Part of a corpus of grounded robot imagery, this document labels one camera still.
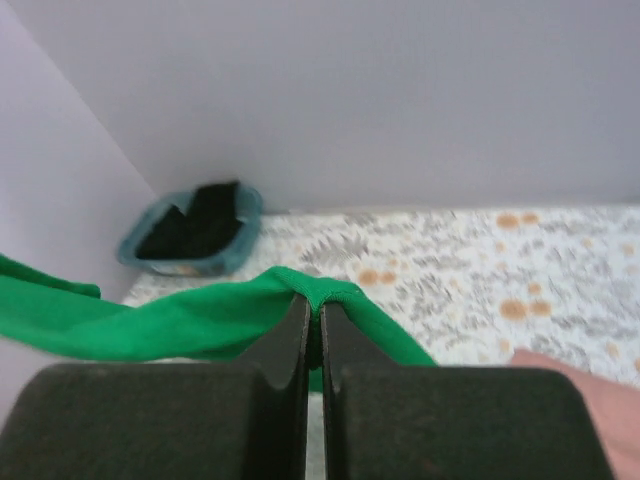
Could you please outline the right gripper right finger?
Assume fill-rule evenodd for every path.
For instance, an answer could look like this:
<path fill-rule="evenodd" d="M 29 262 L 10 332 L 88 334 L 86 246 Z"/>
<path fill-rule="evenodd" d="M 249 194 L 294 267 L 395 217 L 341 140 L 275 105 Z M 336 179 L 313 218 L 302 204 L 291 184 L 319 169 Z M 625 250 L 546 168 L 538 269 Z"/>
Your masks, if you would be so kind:
<path fill-rule="evenodd" d="M 540 368 L 403 366 L 320 316 L 331 479 L 610 479 L 582 395 Z"/>

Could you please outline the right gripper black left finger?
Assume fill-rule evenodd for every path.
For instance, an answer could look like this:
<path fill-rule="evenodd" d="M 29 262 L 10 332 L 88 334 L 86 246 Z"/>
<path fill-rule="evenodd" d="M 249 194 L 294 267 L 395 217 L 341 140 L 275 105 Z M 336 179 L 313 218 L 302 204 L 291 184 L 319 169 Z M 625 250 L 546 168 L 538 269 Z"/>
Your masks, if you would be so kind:
<path fill-rule="evenodd" d="M 1 432 L 5 479 L 301 479 L 311 309 L 226 363 L 67 363 L 37 373 Z"/>

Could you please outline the green t shirt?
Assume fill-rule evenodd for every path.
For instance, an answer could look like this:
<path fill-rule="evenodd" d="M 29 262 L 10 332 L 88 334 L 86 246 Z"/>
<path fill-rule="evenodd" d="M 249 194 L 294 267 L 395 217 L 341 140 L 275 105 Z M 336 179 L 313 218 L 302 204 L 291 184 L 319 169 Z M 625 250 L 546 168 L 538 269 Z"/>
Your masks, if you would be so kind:
<path fill-rule="evenodd" d="M 102 299 L 96 285 L 59 279 L 2 257 L 1 334 L 80 360 L 230 361 L 284 318 L 295 295 L 310 305 L 313 392 L 322 390 L 320 312 L 326 303 L 340 304 L 355 326 L 394 361 L 409 366 L 435 363 L 357 285 L 282 266 L 250 281 L 211 284 L 128 307 Z"/>

